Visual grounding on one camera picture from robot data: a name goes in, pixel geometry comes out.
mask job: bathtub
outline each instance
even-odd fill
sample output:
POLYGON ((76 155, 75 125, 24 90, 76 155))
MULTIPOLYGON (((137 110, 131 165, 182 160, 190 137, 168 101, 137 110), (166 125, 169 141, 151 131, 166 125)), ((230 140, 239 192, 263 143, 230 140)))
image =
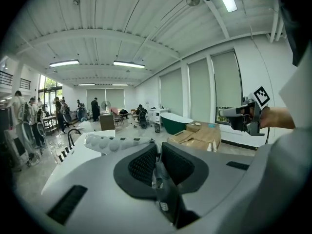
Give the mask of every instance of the bathtub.
POLYGON ((160 117, 166 131, 171 135, 175 135, 176 133, 185 130, 186 124, 193 122, 192 119, 172 113, 161 113, 160 117))

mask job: baseboard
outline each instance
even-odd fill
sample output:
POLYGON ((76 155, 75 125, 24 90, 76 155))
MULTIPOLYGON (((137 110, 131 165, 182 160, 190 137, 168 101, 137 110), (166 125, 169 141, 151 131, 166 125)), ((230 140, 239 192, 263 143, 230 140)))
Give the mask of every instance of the baseboard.
POLYGON ((250 150, 254 150, 256 151, 258 148, 255 146, 248 146, 248 145, 243 145, 243 144, 239 144, 239 143, 235 143, 235 142, 231 142, 228 140, 221 140, 222 143, 228 144, 228 145, 232 145, 232 146, 237 146, 237 147, 242 147, 242 148, 246 148, 246 149, 250 149, 250 150))

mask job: white table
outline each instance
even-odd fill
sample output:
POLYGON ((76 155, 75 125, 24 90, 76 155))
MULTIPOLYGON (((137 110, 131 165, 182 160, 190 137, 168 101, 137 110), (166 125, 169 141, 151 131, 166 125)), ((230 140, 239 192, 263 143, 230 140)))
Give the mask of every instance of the white table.
POLYGON ((76 141, 75 145, 70 150, 70 153, 66 154, 67 157, 64 161, 57 165, 56 168, 53 170, 52 174, 48 178, 47 182, 45 183, 41 194, 55 181, 63 178, 67 174, 69 174, 72 170, 74 170, 77 166, 81 165, 82 163, 91 160, 93 158, 101 157, 101 153, 91 150, 84 146, 84 139, 87 135, 99 135, 99 136, 114 136, 115 137, 115 130, 106 130, 106 131, 99 131, 99 132, 91 132, 91 133, 84 133, 82 134, 76 141))

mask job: desk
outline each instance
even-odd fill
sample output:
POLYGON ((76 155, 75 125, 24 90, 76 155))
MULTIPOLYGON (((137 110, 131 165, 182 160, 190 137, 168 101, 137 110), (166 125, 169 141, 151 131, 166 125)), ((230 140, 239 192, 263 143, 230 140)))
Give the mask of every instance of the desk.
POLYGON ((43 125, 44 125, 44 128, 45 128, 47 134, 52 133, 55 129, 57 129, 59 132, 59 124, 58 124, 56 116, 45 117, 42 119, 42 121, 43 121, 43 125), (53 122, 52 122, 53 120, 55 120, 56 127, 53 127, 53 122))
POLYGON ((114 136, 115 137, 115 130, 107 130, 107 131, 99 131, 99 132, 92 132, 92 133, 84 133, 82 134, 76 141, 75 145, 70 153, 67 154, 67 157, 64 161, 57 165, 56 168, 53 170, 52 174, 48 178, 47 182, 45 183, 41 194, 48 188, 53 182, 63 178, 67 174, 69 174, 72 170, 74 170, 77 166, 83 164, 84 162, 91 160, 93 158, 101 157, 102 153, 97 151, 91 150, 84 146, 84 139, 87 135, 99 135, 99 136, 114 136))

